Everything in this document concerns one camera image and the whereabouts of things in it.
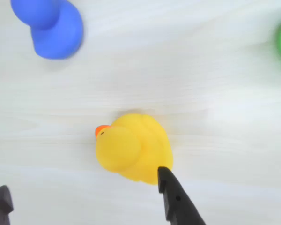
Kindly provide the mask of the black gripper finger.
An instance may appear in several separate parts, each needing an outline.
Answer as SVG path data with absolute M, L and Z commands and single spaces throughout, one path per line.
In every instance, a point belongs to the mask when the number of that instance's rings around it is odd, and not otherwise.
M 182 185 L 167 168 L 158 168 L 158 191 L 163 194 L 166 220 L 172 225 L 205 225 Z
M 6 185 L 0 186 L 0 225 L 10 225 L 9 214 L 13 210 L 9 188 Z

